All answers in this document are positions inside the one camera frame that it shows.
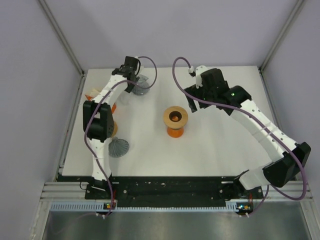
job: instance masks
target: orange spool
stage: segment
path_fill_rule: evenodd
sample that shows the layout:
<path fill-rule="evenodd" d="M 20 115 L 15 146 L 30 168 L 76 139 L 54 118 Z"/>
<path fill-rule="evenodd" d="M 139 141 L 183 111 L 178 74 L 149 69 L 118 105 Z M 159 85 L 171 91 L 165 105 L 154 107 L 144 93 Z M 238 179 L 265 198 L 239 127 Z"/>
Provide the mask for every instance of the orange spool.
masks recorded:
<path fill-rule="evenodd" d="M 171 106 L 164 111 L 164 124 L 166 132 L 172 138 L 179 138 L 184 134 L 184 126 L 188 122 L 188 113 L 180 106 Z"/>

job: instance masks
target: gray wall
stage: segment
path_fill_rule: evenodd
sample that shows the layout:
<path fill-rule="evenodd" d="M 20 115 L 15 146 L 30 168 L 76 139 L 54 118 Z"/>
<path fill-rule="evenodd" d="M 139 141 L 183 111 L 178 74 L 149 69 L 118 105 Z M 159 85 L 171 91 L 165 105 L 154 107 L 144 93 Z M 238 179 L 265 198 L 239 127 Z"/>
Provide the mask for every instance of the gray wall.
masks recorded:
<path fill-rule="evenodd" d="M 311 145 L 308 181 L 320 210 L 320 1 L 308 0 L 265 72 L 283 130 Z"/>
<path fill-rule="evenodd" d="M 84 69 L 118 67 L 125 55 L 160 67 L 178 56 L 194 65 L 260 65 L 296 1 L 47 0 Z"/>
<path fill-rule="evenodd" d="M 0 1 L 0 239 L 27 239 L 79 75 L 35 0 Z"/>

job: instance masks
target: orange object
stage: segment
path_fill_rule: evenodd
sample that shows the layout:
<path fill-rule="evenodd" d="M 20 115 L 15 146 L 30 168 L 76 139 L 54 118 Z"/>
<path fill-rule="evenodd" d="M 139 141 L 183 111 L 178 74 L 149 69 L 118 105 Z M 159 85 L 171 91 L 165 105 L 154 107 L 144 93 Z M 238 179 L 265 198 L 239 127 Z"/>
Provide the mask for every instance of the orange object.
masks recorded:
<path fill-rule="evenodd" d="M 116 108 L 117 108 L 117 105 L 116 105 L 116 104 L 113 104 L 113 106 L 112 106 L 112 108 L 111 108 L 111 112 L 114 113 L 115 110 L 116 110 Z"/>
<path fill-rule="evenodd" d="M 179 138 L 182 136 L 182 134 L 184 134 L 184 128 L 180 128 L 180 129 L 172 129 L 170 127 L 167 127 L 166 129 L 166 132 L 169 134 L 170 137 L 173 137 L 173 138 Z"/>
<path fill-rule="evenodd" d="M 87 94 L 85 94 L 85 97 L 86 97 L 86 99 L 88 99 L 88 101 L 91 101 L 91 99 L 93 99 L 92 96 L 89 96 L 89 95 L 87 95 Z"/>
<path fill-rule="evenodd" d="M 167 126 L 168 135 L 172 138 L 179 138 L 184 134 L 188 113 L 180 106 L 171 106 L 164 111 L 163 121 Z"/>

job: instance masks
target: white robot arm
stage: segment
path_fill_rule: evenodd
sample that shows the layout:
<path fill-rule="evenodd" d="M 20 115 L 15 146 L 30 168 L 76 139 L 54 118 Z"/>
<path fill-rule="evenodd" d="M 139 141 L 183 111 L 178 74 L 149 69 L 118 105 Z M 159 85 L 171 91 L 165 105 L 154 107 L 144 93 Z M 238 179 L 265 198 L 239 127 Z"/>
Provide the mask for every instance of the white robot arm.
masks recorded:
<path fill-rule="evenodd" d="M 228 105 L 249 112 L 264 126 L 261 127 L 252 117 L 244 114 L 242 111 L 217 106 L 243 125 L 261 144 L 270 157 L 269 163 L 253 170 L 247 170 L 237 176 L 234 180 L 235 186 L 238 184 L 239 188 L 245 190 L 269 184 L 279 188 L 283 187 L 300 171 L 295 160 L 284 146 L 295 154 L 303 167 L 305 166 L 311 151 L 310 146 L 306 142 L 298 144 L 285 135 L 261 112 L 252 100 L 251 95 L 241 86 L 229 88 L 220 69 L 208 69 L 202 65 L 197 67 L 195 71 L 191 67 L 189 74 L 195 77 L 195 84 L 184 89 L 189 95 L 202 101 Z M 194 99 L 187 96 L 187 100 L 191 111 L 195 112 L 197 107 Z M 210 104 L 199 102 L 200 108 L 207 108 L 209 106 Z M 281 143 L 275 141 L 271 135 L 276 136 Z"/>
<path fill-rule="evenodd" d="M 124 80 L 130 80 L 136 83 L 139 79 L 137 74 L 140 70 L 140 67 L 138 69 L 138 64 L 140 64 L 141 67 L 141 63 L 138 58 L 126 56 L 124 64 L 112 72 L 110 80 L 107 82 L 106 86 L 102 89 L 99 95 L 93 98 L 91 101 L 85 101 L 83 103 L 83 130 L 85 132 L 87 131 L 89 144 L 92 151 L 96 154 L 96 156 L 94 156 L 94 154 L 92 155 L 92 177 L 95 180 L 106 180 L 106 177 L 98 166 L 96 158 L 107 177 L 109 178 L 111 175 L 109 155 L 105 155 L 105 146 L 109 146 L 111 135 L 114 131 L 114 120 L 111 108 L 122 92 L 126 91 L 130 93 L 134 87 L 133 84 L 127 82 L 123 82 L 116 87 L 115 85 Z M 96 116 L 93 116 L 93 113 L 99 103 L 101 105 L 97 111 L 97 114 Z"/>

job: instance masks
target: white tabletop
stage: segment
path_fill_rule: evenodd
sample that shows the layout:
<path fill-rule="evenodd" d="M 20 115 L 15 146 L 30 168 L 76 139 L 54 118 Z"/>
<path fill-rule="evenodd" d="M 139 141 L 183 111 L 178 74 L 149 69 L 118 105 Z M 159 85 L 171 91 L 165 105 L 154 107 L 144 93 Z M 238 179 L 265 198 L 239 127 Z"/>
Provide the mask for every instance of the white tabletop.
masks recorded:
<path fill-rule="evenodd" d="M 262 112 L 273 119 L 256 66 L 219 69 L 230 87 L 242 86 Z M 88 71 L 62 172 L 64 176 L 92 174 L 92 156 L 83 140 L 84 94 L 92 88 L 103 88 L 112 70 Z M 145 68 L 142 74 L 149 77 L 149 83 L 153 81 L 153 68 Z M 184 88 L 195 84 L 186 67 L 177 67 L 176 76 Z M 179 138 L 170 137 L 163 122 L 163 113 L 170 106 L 181 106 L 189 115 L 184 134 Z M 130 144 L 126 155 L 110 158 L 113 176 L 236 176 L 268 162 L 268 155 L 259 143 L 223 110 L 210 106 L 191 113 L 169 67 L 158 69 L 157 82 L 146 95 L 131 93 L 127 105 L 118 101 L 113 119 L 118 125 L 116 137 Z"/>

